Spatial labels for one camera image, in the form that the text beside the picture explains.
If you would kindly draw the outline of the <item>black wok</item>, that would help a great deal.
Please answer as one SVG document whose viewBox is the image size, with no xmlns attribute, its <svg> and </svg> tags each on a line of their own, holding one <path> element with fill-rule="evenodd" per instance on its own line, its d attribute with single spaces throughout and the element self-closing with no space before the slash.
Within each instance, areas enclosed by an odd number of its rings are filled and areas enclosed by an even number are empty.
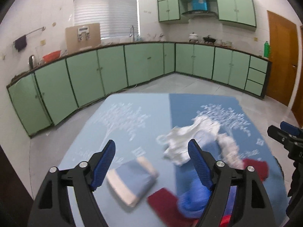
<svg viewBox="0 0 303 227">
<path fill-rule="evenodd" d="M 203 40 L 206 44 L 215 44 L 216 39 L 212 38 L 210 35 L 203 37 Z"/>
</svg>

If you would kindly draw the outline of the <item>blue plastic bag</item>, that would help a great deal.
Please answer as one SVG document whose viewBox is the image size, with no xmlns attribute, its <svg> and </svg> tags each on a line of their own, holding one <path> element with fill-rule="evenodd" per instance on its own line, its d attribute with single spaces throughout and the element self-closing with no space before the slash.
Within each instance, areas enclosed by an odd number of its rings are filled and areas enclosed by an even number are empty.
<svg viewBox="0 0 303 227">
<path fill-rule="evenodd" d="M 205 210 L 211 191 L 204 186 L 196 171 L 176 170 L 177 208 L 182 216 L 199 219 Z"/>
</svg>

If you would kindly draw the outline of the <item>orange plastic basin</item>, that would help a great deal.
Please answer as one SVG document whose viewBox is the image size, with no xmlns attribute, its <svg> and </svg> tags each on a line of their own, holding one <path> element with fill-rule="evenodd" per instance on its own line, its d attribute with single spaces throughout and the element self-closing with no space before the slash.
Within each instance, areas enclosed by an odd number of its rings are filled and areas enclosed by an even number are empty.
<svg viewBox="0 0 303 227">
<path fill-rule="evenodd" d="M 61 55 L 61 50 L 57 50 L 57 51 L 53 51 L 47 55 L 44 55 L 43 56 L 43 61 L 45 63 L 50 63 L 58 58 L 60 58 L 60 55 Z"/>
</svg>

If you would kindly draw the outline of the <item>sink faucet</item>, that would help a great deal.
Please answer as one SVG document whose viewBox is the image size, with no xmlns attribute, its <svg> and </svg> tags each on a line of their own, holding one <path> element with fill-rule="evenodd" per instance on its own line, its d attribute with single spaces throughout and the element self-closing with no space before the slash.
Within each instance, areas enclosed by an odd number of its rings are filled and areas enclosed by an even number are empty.
<svg viewBox="0 0 303 227">
<path fill-rule="evenodd" d="M 134 43 L 135 42 L 135 28 L 133 25 L 131 25 L 131 27 L 130 27 L 129 37 L 131 38 L 131 41 Z"/>
</svg>

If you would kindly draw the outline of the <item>white ceramic pot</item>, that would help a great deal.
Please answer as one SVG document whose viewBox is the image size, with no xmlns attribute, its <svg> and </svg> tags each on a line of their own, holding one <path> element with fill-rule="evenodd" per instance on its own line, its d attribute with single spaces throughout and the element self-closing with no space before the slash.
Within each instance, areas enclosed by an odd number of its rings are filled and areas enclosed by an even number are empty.
<svg viewBox="0 0 303 227">
<path fill-rule="evenodd" d="M 188 36 L 188 40 L 189 40 L 189 42 L 197 43 L 197 42 L 199 42 L 199 36 L 197 34 L 195 34 L 194 32 L 190 33 Z"/>
</svg>

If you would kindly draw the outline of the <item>blue box on hood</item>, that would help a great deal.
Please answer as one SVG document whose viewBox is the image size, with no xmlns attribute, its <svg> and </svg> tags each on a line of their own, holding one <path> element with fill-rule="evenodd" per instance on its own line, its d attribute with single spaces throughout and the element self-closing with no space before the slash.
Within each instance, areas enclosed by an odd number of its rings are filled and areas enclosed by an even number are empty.
<svg viewBox="0 0 303 227">
<path fill-rule="evenodd" d="M 207 0 L 192 0 L 193 10 L 203 10 L 208 11 L 208 2 Z"/>
</svg>

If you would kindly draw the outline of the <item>blue tree print tablecloth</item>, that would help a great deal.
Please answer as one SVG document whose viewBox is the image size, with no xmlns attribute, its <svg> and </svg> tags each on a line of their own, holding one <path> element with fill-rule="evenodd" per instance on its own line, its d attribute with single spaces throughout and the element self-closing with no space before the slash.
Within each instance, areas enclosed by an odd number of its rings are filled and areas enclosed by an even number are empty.
<svg viewBox="0 0 303 227">
<path fill-rule="evenodd" d="M 88 119 L 59 165 L 77 166 L 113 140 L 116 153 L 111 167 L 127 167 L 145 157 L 158 171 L 154 193 L 161 188 L 180 196 L 197 176 L 187 153 L 195 139 L 202 149 L 222 159 L 217 136 L 234 139 L 239 159 L 264 161 L 269 175 L 264 182 L 277 224 L 286 216 L 288 198 L 282 170 L 256 124 L 238 100 L 228 96 L 198 94 L 114 94 L 106 98 Z"/>
</svg>

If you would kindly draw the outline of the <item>range hood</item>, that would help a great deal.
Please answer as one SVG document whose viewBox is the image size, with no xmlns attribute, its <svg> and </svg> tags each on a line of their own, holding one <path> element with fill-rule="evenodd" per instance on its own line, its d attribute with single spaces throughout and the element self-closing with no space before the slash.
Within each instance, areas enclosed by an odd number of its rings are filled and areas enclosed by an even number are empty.
<svg viewBox="0 0 303 227">
<path fill-rule="evenodd" d="M 215 12 L 208 10 L 191 10 L 182 13 L 182 15 L 188 19 L 218 18 L 218 15 Z"/>
</svg>

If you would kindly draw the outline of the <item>brown wooden door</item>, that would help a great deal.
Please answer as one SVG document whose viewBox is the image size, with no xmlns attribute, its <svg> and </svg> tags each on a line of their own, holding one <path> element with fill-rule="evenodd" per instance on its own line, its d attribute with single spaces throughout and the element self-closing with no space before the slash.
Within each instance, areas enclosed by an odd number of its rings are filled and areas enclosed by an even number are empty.
<svg viewBox="0 0 303 227">
<path fill-rule="evenodd" d="M 293 112 L 297 123 L 300 127 L 302 127 L 302 25 L 299 29 L 299 55 L 297 73 L 289 107 L 291 108 L 291 111 Z"/>
<path fill-rule="evenodd" d="M 288 19 L 268 11 L 270 57 L 272 62 L 266 95 L 288 105 L 298 66 L 297 26 Z"/>
</svg>

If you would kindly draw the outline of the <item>green lower kitchen cabinets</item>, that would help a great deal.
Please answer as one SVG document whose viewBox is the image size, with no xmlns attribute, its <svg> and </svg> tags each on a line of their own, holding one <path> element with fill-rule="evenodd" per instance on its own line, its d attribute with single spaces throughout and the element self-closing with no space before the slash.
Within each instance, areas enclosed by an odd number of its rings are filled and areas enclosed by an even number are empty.
<svg viewBox="0 0 303 227">
<path fill-rule="evenodd" d="M 264 98 L 268 59 L 191 43 L 134 43 L 65 56 L 13 79 L 7 91 L 26 133 L 55 126 L 91 103 L 171 73 L 210 80 Z"/>
</svg>

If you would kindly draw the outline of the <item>metal towel rail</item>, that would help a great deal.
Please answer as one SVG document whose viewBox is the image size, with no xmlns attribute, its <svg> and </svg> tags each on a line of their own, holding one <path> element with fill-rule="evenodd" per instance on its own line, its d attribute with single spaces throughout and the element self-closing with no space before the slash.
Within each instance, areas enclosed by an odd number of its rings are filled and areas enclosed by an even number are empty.
<svg viewBox="0 0 303 227">
<path fill-rule="evenodd" d="M 46 27 L 43 26 L 43 27 L 37 28 L 37 29 L 35 29 L 35 30 L 32 30 L 32 31 L 26 33 L 25 36 L 28 36 L 28 35 L 30 35 L 30 34 L 33 34 L 33 33 L 37 32 L 37 31 L 45 31 L 45 30 L 46 30 Z M 17 40 L 19 40 L 21 37 L 19 37 L 19 38 L 17 38 L 16 40 L 14 40 L 14 41 L 13 41 L 13 44 L 15 44 L 15 42 L 16 42 Z"/>
</svg>

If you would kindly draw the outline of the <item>cardboard box on counter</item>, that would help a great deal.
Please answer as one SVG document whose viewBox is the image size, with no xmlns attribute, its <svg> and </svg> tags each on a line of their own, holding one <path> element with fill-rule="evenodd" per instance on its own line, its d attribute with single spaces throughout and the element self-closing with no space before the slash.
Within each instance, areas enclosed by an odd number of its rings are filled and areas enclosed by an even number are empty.
<svg viewBox="0 0 303 227">
<path fill-rule="evenodd" d="M 67 53 L 73 54 L 101 44 L 100 24 L 84 24 L 65 29 Z"/>
</svg>

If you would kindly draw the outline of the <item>dark red scouring pad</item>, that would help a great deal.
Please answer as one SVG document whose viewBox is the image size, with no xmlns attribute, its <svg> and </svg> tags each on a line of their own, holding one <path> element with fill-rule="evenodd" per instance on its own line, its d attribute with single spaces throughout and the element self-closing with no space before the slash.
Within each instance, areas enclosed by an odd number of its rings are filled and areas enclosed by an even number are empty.
<svg viewBox="0 0 303 227">
<path fill-rule="evenodd" d="M 258 173 L 261 181 L 265 181 L 269 176 L 269 166 L 266 161 L 258 161 L 254 159 L 243 159 L 244 167 L 252 166 Z"/>
</svg>

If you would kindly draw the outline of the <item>window blinds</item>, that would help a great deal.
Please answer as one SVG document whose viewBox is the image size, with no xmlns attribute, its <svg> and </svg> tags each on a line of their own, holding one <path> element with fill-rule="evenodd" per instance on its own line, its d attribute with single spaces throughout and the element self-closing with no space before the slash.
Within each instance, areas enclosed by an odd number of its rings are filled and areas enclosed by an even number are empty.
<svg viewBox="0 0 303 227">
<path fill-rule="evenodd" d="M 128 37 L 131 25 L 140 34 L 138 0 L 73 0 L 74 25 L 100 24 L 101 38 Z"/>
</svg>

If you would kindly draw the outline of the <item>green thermos bottle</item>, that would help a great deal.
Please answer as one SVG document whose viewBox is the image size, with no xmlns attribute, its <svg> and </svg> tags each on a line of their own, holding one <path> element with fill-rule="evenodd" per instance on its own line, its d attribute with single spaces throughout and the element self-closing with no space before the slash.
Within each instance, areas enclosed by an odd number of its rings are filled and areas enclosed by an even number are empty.
<svg viewBox="0 0 303 227">
<path fill-rule="evenodd" d="M 263 57 L 269 58 L 271 52 L 271 47 L 268 41 L 264 43 Z"/>
</svg>

